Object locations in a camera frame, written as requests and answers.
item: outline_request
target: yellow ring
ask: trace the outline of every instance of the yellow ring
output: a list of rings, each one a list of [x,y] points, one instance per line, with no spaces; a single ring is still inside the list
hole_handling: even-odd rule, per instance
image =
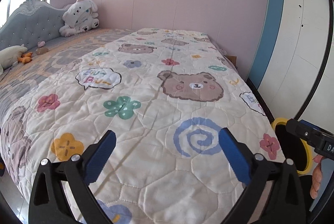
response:
[[[275,128],[277,125],[286,125],[288,122],[288,120],[286,118],[282,118],[279,117],[276,120],[273,121],[272,123],[272,128],[275,131]],[[305,140],[302,140],[302,143],[304,145],[305,148],[305,152],[306,152],[306,156],[307,156],[307,164],[306,164],[306,168],[303,171],[297,170],[297,173],[299,175],[305,175],[307,173],[310,172],[311,168],[312,168],[312,148],[307,144],[307,142]]]

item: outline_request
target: human hand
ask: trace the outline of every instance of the human hand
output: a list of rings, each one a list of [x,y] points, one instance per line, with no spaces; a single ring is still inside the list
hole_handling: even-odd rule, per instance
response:
[[[317,167],[313,170],[312,174],[312,187],[310,191],[310,195],[312,199],[315,199],[318,196],[318,190],[320,188],[320,183],[322,180],[322,172],[321,172],[321,161],[324,158],[322,155],[317,155],[313,161],[318,163]]]

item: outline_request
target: white plush bunny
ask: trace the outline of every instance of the white plush bunny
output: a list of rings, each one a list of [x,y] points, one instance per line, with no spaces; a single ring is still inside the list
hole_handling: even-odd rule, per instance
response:
[[[22,44],[21,46],[15,45],[7,47],[0,51],[0,75],[3,74],[3,70],[11,67],[18,58],[28,49]]]
[[[96,11],[92,0],[76,0],[63,15],[65,25],[59,29],[60,34],[68,37],[97,28],[100,22]]]

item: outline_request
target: gray bedsheet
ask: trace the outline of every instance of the gray bedsheet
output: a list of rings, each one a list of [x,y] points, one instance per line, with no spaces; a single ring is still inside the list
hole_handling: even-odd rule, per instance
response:
[[[0,76],[0,125],[12,104],[50,75],[69,64],[79,63],[80,57],[102,45],[124,37],[133,31],[94,29],[69,38],[59,37],[46,43],[49,52],[32,56],[28,64],[19,63]]]

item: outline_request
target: light blue tufted headboard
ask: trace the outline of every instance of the light blue tufted headboard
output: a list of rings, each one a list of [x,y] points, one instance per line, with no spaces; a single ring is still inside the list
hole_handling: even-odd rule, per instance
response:
[[[40,0],[25,1],[0,28],[0,50],[22,44],[30,50],[39,41],[60,37],[65,11]]]

